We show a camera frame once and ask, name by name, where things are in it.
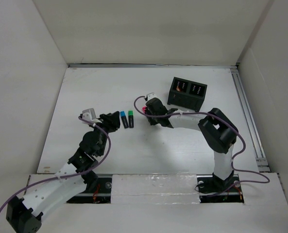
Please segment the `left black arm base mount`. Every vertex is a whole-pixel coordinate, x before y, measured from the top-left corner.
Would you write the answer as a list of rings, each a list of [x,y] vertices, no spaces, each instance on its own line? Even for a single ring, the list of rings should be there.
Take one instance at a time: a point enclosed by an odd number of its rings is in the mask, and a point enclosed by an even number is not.
[[[97,180],[92,184],[92,187],[86,188],[82,193],[79,193],[69,199],[69,204],[110,204],[112,190],[112,174],[98,174]]]

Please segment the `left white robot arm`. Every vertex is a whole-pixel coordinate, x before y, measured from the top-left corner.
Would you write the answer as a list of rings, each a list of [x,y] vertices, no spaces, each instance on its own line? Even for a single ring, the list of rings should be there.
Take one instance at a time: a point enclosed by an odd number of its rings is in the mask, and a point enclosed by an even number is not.
[[[93,171],[111,148],[109,134],[120,128],[119,112],[96,116],[94,109],[82,111],[78,119],[92,127],[84,134],[74,155],[54,177],[36,184],[36,189],[22,198],[14,196],[7,203],[6,220],[17,233],[37,232],[44,219],[59,205],[82,192],[95,190],[98,176]]]

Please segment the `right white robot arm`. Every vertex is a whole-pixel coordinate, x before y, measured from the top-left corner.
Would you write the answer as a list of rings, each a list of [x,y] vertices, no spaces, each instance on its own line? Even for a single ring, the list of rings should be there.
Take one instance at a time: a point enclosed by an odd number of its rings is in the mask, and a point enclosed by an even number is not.
[[[214,151],[213,186],[224,191],[231,184],[233,176],[231,159],[237,135],[233,130],[236,126],[218,108],[209,111],[209,115],[201,118],[196,113],[183,114],[175,108],[167,109],[162,101],[153,93],[144,98],[144,113],[149,115],[151,125],[160,124],[167,128],[184,128],[200,131],[209,147]]]

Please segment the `green cap black highlighter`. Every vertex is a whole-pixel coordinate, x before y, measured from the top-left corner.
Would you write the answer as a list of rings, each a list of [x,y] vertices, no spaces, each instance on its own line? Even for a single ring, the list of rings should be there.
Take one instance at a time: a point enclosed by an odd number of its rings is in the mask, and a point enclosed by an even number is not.
[[[134,128],[134,113],[132,110],[128,111],[128,123],[129,128]]]

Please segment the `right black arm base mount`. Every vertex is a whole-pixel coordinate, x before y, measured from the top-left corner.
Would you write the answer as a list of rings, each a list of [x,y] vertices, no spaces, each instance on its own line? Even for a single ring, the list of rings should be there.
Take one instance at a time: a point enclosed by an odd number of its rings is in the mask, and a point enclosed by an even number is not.
[[[232,174],[224,181],[212,175],[197,175],[195,191],[199,193],[200,203],[243,203],[241,187],[232,186],[239,181],[238,175]]]

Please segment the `blue cap black highlighter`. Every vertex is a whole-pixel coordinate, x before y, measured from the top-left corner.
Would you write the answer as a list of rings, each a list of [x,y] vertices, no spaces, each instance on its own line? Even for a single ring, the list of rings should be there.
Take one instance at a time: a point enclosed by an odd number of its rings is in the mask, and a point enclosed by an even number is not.
[[[122,121],[124,128],[125,129],[129,128],[128,119],[124,111],[120,112],[120,117],[121,117],[121,121]]]

